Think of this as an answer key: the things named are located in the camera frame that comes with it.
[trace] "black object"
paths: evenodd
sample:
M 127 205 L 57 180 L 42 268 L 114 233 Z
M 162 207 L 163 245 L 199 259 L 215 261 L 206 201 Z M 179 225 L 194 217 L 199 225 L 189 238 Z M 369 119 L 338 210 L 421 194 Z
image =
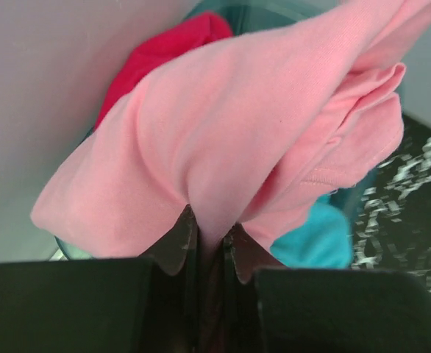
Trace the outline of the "black object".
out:
M 143 256 L 0 265 L 0 352 L 431 353 L 411 275 L 290 270 L 240 225 L 199 272 L 188 207 Z

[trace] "fabric fold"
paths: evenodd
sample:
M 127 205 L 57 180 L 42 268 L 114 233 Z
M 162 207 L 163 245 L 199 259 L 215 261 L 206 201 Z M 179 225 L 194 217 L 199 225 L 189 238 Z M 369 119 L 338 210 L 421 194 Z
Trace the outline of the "fabric fold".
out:
M 59 168 L 32 220 L 99 257 L 139 255 L 186 204 L 205 249 L 237 222 L 265 249 L 398 146 L 393 89 L 431 0 L 351 0 L 153 70 Z

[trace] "white surface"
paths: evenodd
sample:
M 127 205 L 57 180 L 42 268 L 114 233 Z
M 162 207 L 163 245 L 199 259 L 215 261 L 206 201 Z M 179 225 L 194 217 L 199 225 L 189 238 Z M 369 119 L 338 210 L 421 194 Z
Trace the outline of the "white surface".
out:
M 0 261 L 49 259 L 29 220 L 129 51 L 196 0 L 0 0 Z
M 60 251 L 60 249 L 57 249 L 57 251 L 51 256 L 50 261 L 66 261 L 67 258 L 65 255 Z

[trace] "gray wall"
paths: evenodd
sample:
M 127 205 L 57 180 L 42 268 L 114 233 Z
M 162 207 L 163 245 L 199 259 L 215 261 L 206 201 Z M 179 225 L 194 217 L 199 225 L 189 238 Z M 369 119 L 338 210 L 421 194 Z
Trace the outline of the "gray wall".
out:
M 196 0 L 0 0 L 0 261 L 47 258 L 29 211 L 130 49 Z

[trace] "red fabric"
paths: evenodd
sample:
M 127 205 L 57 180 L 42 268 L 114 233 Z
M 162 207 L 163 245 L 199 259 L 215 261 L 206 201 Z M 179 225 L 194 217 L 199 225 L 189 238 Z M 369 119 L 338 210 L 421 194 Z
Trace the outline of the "red fabric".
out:
M 204 44 L 233 36 L 229 24 L 215 13 L 202 13 L 135 48 L 107 90 L 96 130 L 113 105 L 150 71 Z

